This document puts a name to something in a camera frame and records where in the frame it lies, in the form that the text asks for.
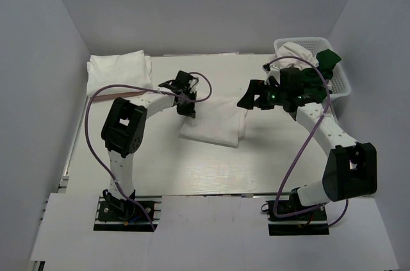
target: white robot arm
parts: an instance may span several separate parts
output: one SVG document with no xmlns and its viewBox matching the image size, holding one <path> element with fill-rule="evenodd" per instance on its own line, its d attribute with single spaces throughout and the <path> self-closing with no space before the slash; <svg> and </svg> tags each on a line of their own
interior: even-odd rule
<svg viewBox="0 0 410 271">
<path fill-rule="evenodd" d="M 197 83 L 197 78 L 179 71 L 175 80 L 160 85 L 170 89 L 173 95 L 143 94 L 133 99 L 134 103 L 120 97 L 114 100 L 101 137 L 105 141 L 110 156 L 110 170 L 116 181 L 111 179 L 110 188 L 103 191 L 103 196 L 119 219 L 129 218 L 134 213 L 134 204 L 121 195 L 116 183 L 130 199 L 135 198 L 133 158 L 142 143 L 145 121 L 173 106 L 176 106 L 178 114 L 195 118 L 195 103 L 192 101 L 196 100 Z"/>
<path fill-rule="evenodd" d="M 282 106 L 310 132 L 323 114 L 322 94 L 304 93 L 299 69 L 282 69 L 280 75 L 280 84 L 270 73 L 265 81 L 251 80 L 237 105 L 248 110 Z M 372 144 L 357 142 L 330 116 L 324 117 L 313 138 L 326 153 L 325 172 L 322 180 L 292 190 L 290 212 L 376 191 L 376 150 Z"/>
<path fill-rule="evenodd" d="M 154 114 L 171 108 L 174 106 L 174 96 L 161 95 L 161 94 L 143 94 L 138 96 L 133 102 L 147 110 L 146 119 Z M 135 138 L 135 147 L 139 147 L 142 141 L 142 137 Z M 117 183 L 121 186 L 124 193 L 129 197 L 134 193 L 133 185 L 133 159 L 134 153 L 130 153 L 125 158 L 121 156 L 121 153 L 115 150 L 108 150 L 110 156 L 110 170 L 117 178 Z M 110 181 L 109 193 L 117 199 L 123 199 L 122 195 L 117 189 L 114 180 Z"/>
</svg>

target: laundry basket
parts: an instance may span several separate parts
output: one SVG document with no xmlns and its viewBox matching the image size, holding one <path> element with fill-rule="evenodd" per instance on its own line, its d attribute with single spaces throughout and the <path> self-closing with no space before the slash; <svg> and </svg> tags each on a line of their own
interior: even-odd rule
<svg viewBox="0 0 410 271">
<path fill-rule="evenodd" d="M 313 56 L 316 56 L 320 51 L 333 48 L 329 41 L 323 37 L 295 37 L 295 38 L 281 38 L 274 42 L 275 51 L 287 42 L 295 42 L 298 45 L 312 51 Z M 331 99 L 348 96 L 350 94 L 350 84 L 347 81 L 346 75 L 340 65 L 337 63 L 333 69 L 333 78 L 331 79 L 332 92 Z"/>
</svg>

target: white fabric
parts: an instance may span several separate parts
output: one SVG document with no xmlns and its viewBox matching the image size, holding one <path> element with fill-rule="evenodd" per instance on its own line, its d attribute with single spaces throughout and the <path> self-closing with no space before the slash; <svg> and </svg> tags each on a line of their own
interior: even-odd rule
<svg viewBox="0 0 410 271">
<path fill-rule="evenodd" d="M 152 88 L 151 57 L 145 57 L 143 50 L 124 55 L 91 55 L 87 71 L 87 96 L 92 96 L 98 89 L 111 84 Z M 135 91 L 129 88 L 110 88 L 99 95 Z"/>
<path fill-rule="evenodd" d="M 298 56 L 299 58 L 303 58 L 304 60 L 312 63 L 316 67 L 319 65 L 318 60 L 313 56 L 310 50 L 307 50 L 294 42 L 287 42 L 283 44 L 282 47 L 280 47 L 276 52 L 277 57 L 286 55 Z M 283 60 L 275 62 L 275 67 L 279 70 L 291 67 L 292 65 L 300 70 L 310 67 L 308 64 L 293 58 L 284 58 Z"/>
<path fill-rule="evenodd" d="M 197 99 L 206 97 L 198 93 Z M 237 98 L 212 95 L 207 101 L 195 104 L 196 117 L 187 117 L 179 134 L 194 140 L 237 147 L 239 137 L 245 135 L 247 110 L 238 108 Z"/>
</svg>

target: table surface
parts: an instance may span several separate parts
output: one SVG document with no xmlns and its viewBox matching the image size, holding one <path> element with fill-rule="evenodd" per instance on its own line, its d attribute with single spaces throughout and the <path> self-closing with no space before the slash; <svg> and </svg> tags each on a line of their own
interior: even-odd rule
<svg viewBox="0 0 410 271">
<path fill-rule="evenodd" d="M 265 78 L 261 66 L 271 58 L 267 54 L 154 57 L 154 86 L 175 78 L 179 70 L 198 71 L 209 78 L 215 95 L 239 98 L 249 80 Z M 203 80 L 197 90 L 208 91 Z M 94 103 L 90 112 L 91 141 L 105 163 L 108 153 L 100 133 L 111 103 Z M 179 138 L 183 120 L 171 108 L 147 121 L 142 146 L 134 157 L 133 182 L 137 195 L 276 192 L 308 136 L 280 107 L 248 112 L 245 138 L 236 149 Z M 321 179 L 325 164 L 323 150 L 312 140 L 285 190 Z M 109 176 L 86 146 L 81 124 L 69 165 L 67 193 L 101 193 L 109 182 Z"/>
<path fill-rule="evenodd" d="M 264 199 L 163 197 L 154 233 L 93 231 L 97 194 L 51 194 L 31 255 L 44 271 L 397 269 L 374 199 L 350 200 L 328 236 L 269 236 Z M 344 202 L 328 204 L 329 221 Z"/>
</svg>

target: cable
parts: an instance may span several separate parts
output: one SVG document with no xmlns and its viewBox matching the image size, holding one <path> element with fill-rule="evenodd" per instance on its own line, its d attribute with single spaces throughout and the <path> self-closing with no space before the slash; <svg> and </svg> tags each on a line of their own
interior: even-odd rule
<svg viewBox="0 0 410 271">
<path fill-rule="evenodd" d="M 201 102 L 209 99 L 211 97 L 211 94 L 212 94 L 212 86 L 211 86 L 211 83 L 209 82 L 209 80 L 207 79 L 207 77 L 205 77 L 203 74 L 201 74 L 199 72 L 190 72 L 190 74 L 197 74 L 197 75 L 201 76 L 202 78 L 204 78 L 204 80 L 207 82 L 207 84 L 209 86 L 208 96 L 206 96 L 203 99 L 199 99 L 199 100 L 191 100 L 191 99 L 189 99 L 189 98 L 187 98 L 183 95 L 177 95 L 177 94 L 174 94 L 172 92 L 161 91 L 161 93 L 163 95 L 169 95 L 169 96 L 177 97 L 179 99 L 183 99 L 183 100 L 185 100 L 186 102 L 189 102 L 189 103 L 201 103 Z M 100 88 L 98 91 L 96 91 L 93 94 L 93 96 L 91 96 L 91 98 L 90 98 L 90 100 L 87 104 L 86 110 L 85 110 L 85 118 L 84 118 L 84 120 L 85 120 L 84 121 L 85 140 L 86 140 L 88 148 L 90 149 L 90 152 L 92 153 L 94 158 L 97 160 L 97 162 L 101 164 L 101 166 L 107 171 L 107 173 L 109 173 L 110 177 L 113 179 L 113 181 L 115 183 L 115 186 L 117 187 L 118 192 L 120 192 L 121 196 L 123 196 L 123 198 L 125 198 L 125 200 L 127 200 L 129 202 L 132 202 L 133 204 L 137 205 L 141 209 L 142 213 L 145 215 L 148 222 L 150 223 L 150 225 L 152 227 L 152 231 L 155 231 L 155 226 L 152 223 L 151 218 L 148 216 L 148 213 L 146 212 L 145 208 L 139 202 L 134 201 L 133 199 L 130 199 L 124 193 L 124 191 L 122 190 L 122 187 L 118 184 L 117 178 L 115 177 L 114 173 L 110 170 L 109 167 L 107 167 L 105 165 L 105 163 L 100 159 L 100 157 L 98 157 L 97 153 L 95 152 L 94 148 L 91 145 L 90 133 L 88 132 L 88 120 L 89 120 L 89 116 L 90 116 L 91 104 L 94 101 L 95 97 L 97 97 L 97 95 L 100 94 L 103 90 L 107 90 L 107 89 L 113 88 L 113 87 L 124 87 L 124 88 L 130 88 L 130 89 L 133 89 L 133 90 L 141 90 L 143 92 L 152 92 L 152 93 L 155 93 L 155 94 L 158 94 L 159 91 L 158 90 L 153 90 L 151 88 L 137 87 L 137 86 L 132 86 L 132 85 L 124 85 L 124 84 L 112 84 L 112 85 L 104 86 L 104 87 Z"/>
<path fill-rule="evenodd" d="M 340 220 L 341 220 L 341 219 L 345 216 L 345 214 L 346 214 L 346 212 L 347 212 L 347 208 L 348 208 L 348 206 L 349 206 L 349 200 L 347 199 L 347 200 L 346 200 L 346 204 L 345 204 L 345 209 L 343 209 L 343 212 L 341 213 L 340 217 L 338 217 L 338 219 L 337 219 L 337 220 L 335 220 L 334 222 L 330 223 L 329 225 L 326 225 L 326 226 L 320 226 L 320 227 L 317 227 L 317 229 L 325 229 L 325 228 L 330 228 L 330 227 L 332 227 L 332 226 L 336 225 L 337 223 L 339 223 L 339 222 L 340 222 Z"/>
<path fill-rule="evenodd" d="M 318 74 L 319 78 L 322 80 L 323 86 L 324 86 L 324 88 L 325 88 L 325 90 L 326 90 L 327 101 L 326 101 L 326 105 L 325 105 L 323 114 L 319 117 L 318 121 L 317 121 L 316 124 L 313 126 L 312 130 L 310 131 L 309 136 L 307 137 L 306 141 L 303 143 L 303 145 L 302 145 L 302 147 L 300 148 L 299 152 L 297 153 L 297 155 L 296 155 L 294 161 L 293 161 L 292 164 L 290 165 L 288 171 L 286 172 L 286 174 L 285 174 L 285 176 L 284 176 L 284 178 L 283 178 L 283 180 L 282 180 L 282 183 L 281 183 L 281 185 L 280 185 L 280 187 L 279 187 L 279 190 L 277 191 L 277 195 L 276 195 L 275 203 L 274 203 L 274 215 L 275 215 L 275 217 L 277 217 L 277 218 L 287 218 L 287 217 L 293 217 L 293 216 L 295 216 L 295 215 L 302 215 L 302 214 L 304 214 L 304 213 L 311 212 L 311 211 L 316 210 L 316 209 L 320 208 L 321 206 L 323 206 L 323 205 L 316 205 L 316 206 L 312 206 L 312 207 L 310 207 L 310 208 L 308 208 L 308 209 L 305 209 L 305 210 L 290 212 L 290 213 L 286 213 L 286 214 L 282 214 L 282 215 L 280 215 L 280 214 L 277 213 L 277 206 L 278 206 L 278 204 L 279 204 L 279 198 L 281 197 L 283 188 L 284 188 L 284 186 L 285 186 L 285 184 L 286 184 L 286 182 L 287 182 L 287 180 L 288 180 L 290 174 L 292 173 L 293 169 L 295 168 L 296 163 L 299 161 L 300 156 L 302 156 L 302 153 L 304 152 L 306 146 L 308 146 L 308 143 L 310 142 L 310 140 L 311 140 L 311 139 L 313 138 L 313 136 L 315 135 L 316 130 L 319 128 L 320 123 L 321 123 L 321 122 L 323 121 L 323 119 L 325 118 L 325 114 L 327 113 L 327 110 L 329 109 L 329 107 L 330 107 L 330 105 L 331 105 L 331 95 L 330 95 L 329 89 L 328 89 L 328 87 L 327 87 L 326 80 L 325 80 L 325 78 L 322 76 L 322 74 L 320 73 L 320 71 L 319 71 L 312 63 L 309 63 L 308 61 L 304 60 L 303 58 L 299 58 L 298 56 L 280 56 L 280 57 L 278 57 L 278 58 L 273 59 L 273 60 L 270 61 L 268 64 L 271 65 L 272 63 L 274 63 L 274 62 L 276 62 L 276 61 L 279 61 L 279 60 L 282 60 L 282 59 L 284 59 L 284 58 L 294 58 L 294 59 L 299 60 L 299 61 L 302 61 L 302 62 L 308 64 L 310 67 L 312 67 L 312 68 L 315 70 L 315 72 Z"/>
<path fill-rule="evenodd" d="M 263 207 L 265 207 L 266 205 L 269 205 L 269 203 L 263 204 L 263 205 L 261 206 L 261 211 L 262 211 L 263 213 L 269 211 L 269 206 L 268 206 L 267 209 L 263 209 Z"/>
</svg>

